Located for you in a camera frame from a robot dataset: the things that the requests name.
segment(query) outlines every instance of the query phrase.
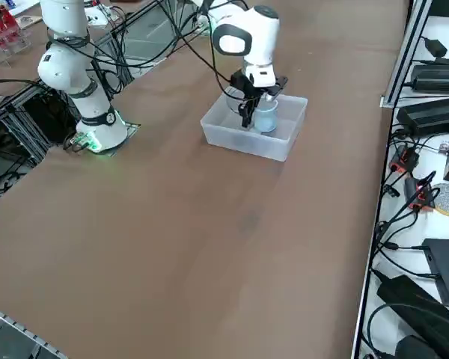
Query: power adapter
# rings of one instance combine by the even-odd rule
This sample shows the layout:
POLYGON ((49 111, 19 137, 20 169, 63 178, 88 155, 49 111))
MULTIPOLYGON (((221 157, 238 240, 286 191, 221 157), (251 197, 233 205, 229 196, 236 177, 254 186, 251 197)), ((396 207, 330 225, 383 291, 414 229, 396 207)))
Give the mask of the power adapter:
POLYGON ((419 154, 414 147, 401 144, 389 162, 389 168, 400 174, 411 173, 419 163, 419 154))
MULTIPOLYGON (((406 201, 409 200, 416 191, 420 191, 422 185, 420 184, 420 179, 409 177, 404 180, 404 194, 406 196, 406 201)), ((412 210, 432 210, 436 207, 433 198, 433 188, 428 183, 426 184, 421 193, 409 204, 409 208, 412 210)))
POLYGON ((431 40, 424 36, 422 38, 424 39, 424 45, 426 46, 427 51, 429 51, 435 58, 443 58, 448 53, 448 49, 442 45, 441 41, 431 40))

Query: black power adapter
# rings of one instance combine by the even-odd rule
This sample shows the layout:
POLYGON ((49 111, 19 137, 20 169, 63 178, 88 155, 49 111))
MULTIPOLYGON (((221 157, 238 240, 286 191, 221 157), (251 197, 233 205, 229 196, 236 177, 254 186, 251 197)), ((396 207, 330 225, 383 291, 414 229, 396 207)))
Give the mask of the black power adapter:
POLYGON ((426 46, 427 51, 429 51, 435 58, 443 58, 448 53, 448 49, 442 45, 441 41, 431 40, 424 36, 422 38, 424 39, 424 45, 426 46))

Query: plastic bin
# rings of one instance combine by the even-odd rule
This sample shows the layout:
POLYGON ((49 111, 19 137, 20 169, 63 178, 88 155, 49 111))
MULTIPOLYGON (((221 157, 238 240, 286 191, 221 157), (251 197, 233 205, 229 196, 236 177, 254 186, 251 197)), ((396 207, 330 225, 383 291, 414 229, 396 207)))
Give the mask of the plastic bin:
POLYGON ((208 143, 276 161, 286 161, 302 128, 308 100, 304 97, 279 95, 277 101, 276 129, 259 133, 255 129, 241 127, 241 116, 237 114, 239 101, 222 94, 201 119, 208 143))

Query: brown table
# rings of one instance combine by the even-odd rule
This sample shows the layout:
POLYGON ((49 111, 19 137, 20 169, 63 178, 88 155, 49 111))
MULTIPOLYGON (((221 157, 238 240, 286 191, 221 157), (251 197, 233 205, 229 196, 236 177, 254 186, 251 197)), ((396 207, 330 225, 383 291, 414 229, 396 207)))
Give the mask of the brown table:
POLYGON ((288 160, 206 144, 219 89, 181 50, 114 101, 142 125, 114 158, 51 150, 0 200, 1 311, 73 359, 349 356, 406 4, 268 4, 309 98, 288 160))

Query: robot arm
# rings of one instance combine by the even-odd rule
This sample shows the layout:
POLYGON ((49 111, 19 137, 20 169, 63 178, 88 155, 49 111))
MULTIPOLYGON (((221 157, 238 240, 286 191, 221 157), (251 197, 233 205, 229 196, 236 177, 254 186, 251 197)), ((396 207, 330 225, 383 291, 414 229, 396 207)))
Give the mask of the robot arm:
POLYGON ((242 70, 231 76, 230 84, 243 92, 238 111, 242 126, 248 128, 260 99, 273 100, 287 83, 287 78, 275 76, 272 65, 279 16, 263 5, 243 10, 229 0, 192 1, 210 20, 215 49, 223 55, 244 57, 242 70))
POLYGON ((211 20, 215 49, 222 55, 243 56, 243 72, 256 88, 274 86, 272 56, 279 32, 278 14, 262 5, 243 10, 229 0, 211 1, 193 0, 211 20))

